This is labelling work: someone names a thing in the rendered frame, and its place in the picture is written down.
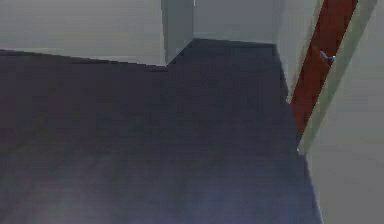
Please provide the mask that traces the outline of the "reddish brown room door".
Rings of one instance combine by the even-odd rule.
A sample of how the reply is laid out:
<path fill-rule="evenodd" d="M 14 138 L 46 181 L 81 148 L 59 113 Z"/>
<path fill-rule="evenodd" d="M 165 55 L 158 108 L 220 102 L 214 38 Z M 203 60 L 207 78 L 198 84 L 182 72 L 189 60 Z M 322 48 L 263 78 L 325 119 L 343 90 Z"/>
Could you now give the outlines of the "reddish brown room door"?
<path fill-rule="evenodd" d="M 304 133 L 331 68 L 320 51 L 336 56 L 357 2 L 323 0 L 291 100 L 299 137 Z"/>

